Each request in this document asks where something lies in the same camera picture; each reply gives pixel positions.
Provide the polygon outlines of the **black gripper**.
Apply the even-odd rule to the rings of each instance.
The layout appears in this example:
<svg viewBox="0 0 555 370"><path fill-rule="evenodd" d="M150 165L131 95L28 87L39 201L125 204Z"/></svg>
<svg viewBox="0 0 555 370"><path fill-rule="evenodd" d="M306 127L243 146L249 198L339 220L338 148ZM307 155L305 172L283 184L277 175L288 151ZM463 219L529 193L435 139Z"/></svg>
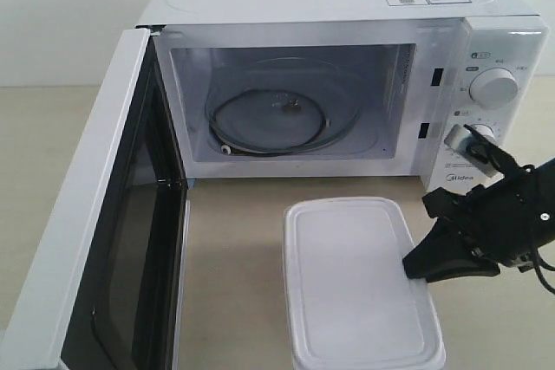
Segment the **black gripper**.
<svg viewBox="0 0 555 370"><path fill-rule="evenodd" d="M432 230L402 260L408 278L440 282L495 277L522 267L554 241L554 161L465 194L437 188L422 198Z"/></svg>

